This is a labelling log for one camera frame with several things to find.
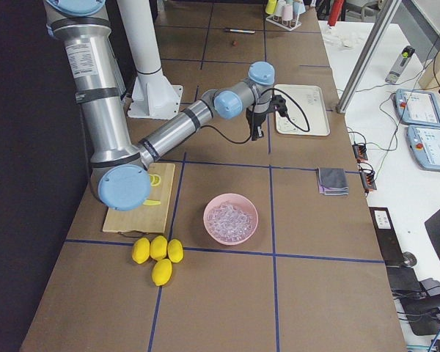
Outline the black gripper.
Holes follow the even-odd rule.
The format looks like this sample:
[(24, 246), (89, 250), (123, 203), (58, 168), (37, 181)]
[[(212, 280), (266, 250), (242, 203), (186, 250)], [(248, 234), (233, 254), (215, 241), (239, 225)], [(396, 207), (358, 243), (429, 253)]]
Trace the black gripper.
[(256, 112), (253, 106), (246, 109), (246, 119), (249, 124), (250, 137), (252, 141), (256, 141), (264, 137), (262, 125), (268, 116), (269, 111), (266, 109), (262, 112)]

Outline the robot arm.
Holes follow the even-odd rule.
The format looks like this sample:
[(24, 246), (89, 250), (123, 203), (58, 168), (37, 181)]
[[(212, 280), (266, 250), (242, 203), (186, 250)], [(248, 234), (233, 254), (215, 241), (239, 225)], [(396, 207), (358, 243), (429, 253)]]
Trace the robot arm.
[(149, 165), (207, 127), (214, 117), (229, 120), (245, 114), (250, 139), (260, 138), (260, 127), (270, 111), (275, 70), (267, 62), (255, 62), (244, 80), (230, 88), (208, 90), (178, 111), (180, 88), (163, 74), (149, 3), (120, 1), (118, 6), (142, 86), (143, 106), (151, 117), (167, 117), (166, 123), (137, 144), (130, 140), (122, 107), (105, 3), (44, 3), (49, 34), (65, 44), (81, 123), (94, 147), (90, 162), (95, 180), (90, 187), (97, 200), (127, 211), (150, 195)]

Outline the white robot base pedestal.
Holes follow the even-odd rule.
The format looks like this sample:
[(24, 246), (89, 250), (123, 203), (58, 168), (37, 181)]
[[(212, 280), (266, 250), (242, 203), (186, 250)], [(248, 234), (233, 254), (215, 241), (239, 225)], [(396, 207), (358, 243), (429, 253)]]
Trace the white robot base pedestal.
[(170, 120), (179, 111), (183, 88), (172, 85), (162, 70), (148, 1), (117, 2), (137, 77), (128, 116)]

